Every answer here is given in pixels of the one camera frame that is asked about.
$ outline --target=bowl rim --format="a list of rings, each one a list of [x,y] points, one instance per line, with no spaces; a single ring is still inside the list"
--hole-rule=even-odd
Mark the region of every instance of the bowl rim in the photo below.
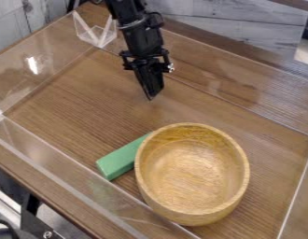
[[[140,156],[142,154],[142,151],[144,151],[144,148],[145,148],[148,142],[152,140],[153,137],[156,137],[165,130],[177,128],[177,127],[182,127],[182,126],[198,126],[198,127],[202,127],[203,129],[207,129],[207,130],[215,132],[217,134],[219,134],[233,144],[233,147],[235,148],[235,150],[238,151],[238,153],[241,155],[241,161],[242,161],[243,178],[242,178],[241,186],[239,186],[237,193],[226,202],[217,205],[211,209],[207,208],[207,209],[201,210],[199,213],[186,213],[184,211],[177,211],[173,208],[169,208],[168,206],[165,206],[164,202],[157,200],[154,193],[149,190],[149,187],[145,184],[144,177],[141,174],[141,169],[140,169],[140,165],[141,165],[141,163],[140,163],[141,157]],[[182,123],[174,123],[174,124],[166,125],[162,128],[160,128],[157,131],[150,133],[148,138],[142,141],[138,151],[137,151],[136,161],[134,161],[134,170],[136,170],[136,178],[137,178],[138,187],[144,190],[149,199],[168,211],[176,212],[178,214],[191,215],[191,216],[202,216],[202,215],[207,215],[207,214],[214,214],[214,213],[218,213],[219,211],[222,211],[225,208],[230,207],[241,199],[241,197],[246,191],[249,179],[250,179],[250,166],[249,166],[247,157],[246,157],[246,154],[245,154],[242,148],[239,147],[239,144],[237,143],[237,141],[223,131],[218,130],[213,126],[209,126],[202,123],[191,123],[191,122],[182,122]]]

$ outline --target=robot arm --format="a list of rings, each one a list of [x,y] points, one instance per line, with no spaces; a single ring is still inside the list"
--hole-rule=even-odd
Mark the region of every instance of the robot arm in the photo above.
[[[125,70],[134,71],[152,100],[164,88],[164,73],[174,70],[164,49],[162,15],[145,10],[145,0],[105,0],[105,3],[125,36],[128,50],[120,53]]]

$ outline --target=wooden bowl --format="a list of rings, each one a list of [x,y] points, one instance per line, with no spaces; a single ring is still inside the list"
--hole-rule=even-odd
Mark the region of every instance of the wooden bowl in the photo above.
[[[152,133],[134,167],[148,205],[185,226],[223,218],[247,187],[249,162],[239,145],[227,134],[197,123],[173,124]]]

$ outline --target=green block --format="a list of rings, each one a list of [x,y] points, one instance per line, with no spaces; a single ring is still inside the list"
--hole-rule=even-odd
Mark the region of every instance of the green block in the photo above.
[[[96,163],[102,176],[110,181],[134,167],[138,147],[149,134],[105,155]]]

